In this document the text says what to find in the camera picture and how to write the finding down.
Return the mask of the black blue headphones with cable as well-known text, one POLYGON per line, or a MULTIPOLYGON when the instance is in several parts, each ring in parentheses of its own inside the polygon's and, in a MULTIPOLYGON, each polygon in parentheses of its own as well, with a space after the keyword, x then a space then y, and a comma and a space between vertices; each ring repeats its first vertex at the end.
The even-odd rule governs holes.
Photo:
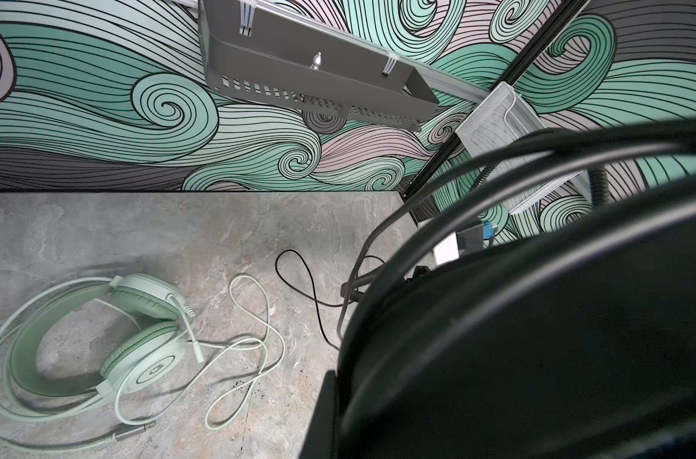
POLYGON ((696 458, 696 173, 546 233, 411 268, 483 210, 569 172, 696 159, 696 120, 533 134, 530 156, 372 273, 304 458, 696 458))

